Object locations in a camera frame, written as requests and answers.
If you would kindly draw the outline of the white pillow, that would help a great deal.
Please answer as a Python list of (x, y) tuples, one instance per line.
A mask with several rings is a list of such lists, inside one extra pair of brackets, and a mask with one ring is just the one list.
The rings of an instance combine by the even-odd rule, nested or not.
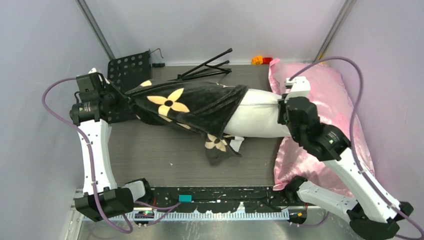
[(278, 123), (281, 96), (250, 88), (224, 128), (224, 133), (248, 138), (290, 137), (286, 125)]

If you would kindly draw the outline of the black floral pillowcase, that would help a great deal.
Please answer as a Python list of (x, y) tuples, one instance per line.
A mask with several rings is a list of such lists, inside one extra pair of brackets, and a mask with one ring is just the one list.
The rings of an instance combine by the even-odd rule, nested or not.
[(207, 81), (144, 81), (125, 93), (135, 117), (147, 125), (168, 126), (199, 134), (206, 159), (217, 165), (240, 157), (230, 145), (235, 134), (225, 132), (248, 86), (226, 86)]

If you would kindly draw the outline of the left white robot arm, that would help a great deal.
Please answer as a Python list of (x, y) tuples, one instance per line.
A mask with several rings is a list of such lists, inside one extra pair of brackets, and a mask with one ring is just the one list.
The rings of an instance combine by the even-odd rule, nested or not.
[(96, 68), (77, 76), (76, 83), (76, 103), (69, 117), (78, 132), (84, 167), (83, 196), (75, 200), (76, 210), (99, 222), (131, 213), (135, 202), (148, 207), (154, 197), (146, 179), (118, 186), (113, 175), (108, 143), (112, 111), (123, 103), (118, 89)]

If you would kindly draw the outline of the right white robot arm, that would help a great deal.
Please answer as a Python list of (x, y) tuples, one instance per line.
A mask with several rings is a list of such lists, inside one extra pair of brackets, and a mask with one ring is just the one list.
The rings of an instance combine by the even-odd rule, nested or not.
[(320, 121), (317, 106), (308, 99), (311, 86), (304, 76), (288, 78), (286, 85), (289, 92), (278, 101), (278, 123), (286, 125), (292, 139), (329, 167), (352, 192), (352, 197), (347, 197), (297, 175), (284, 188), (287, 202), (319, 206), (348, 222), (365, 240), (393, 238), (400, 230), (398, 221), (413, 212), (412, 205), (384, 190), (355, 158), (351, 141), (342, 130)]

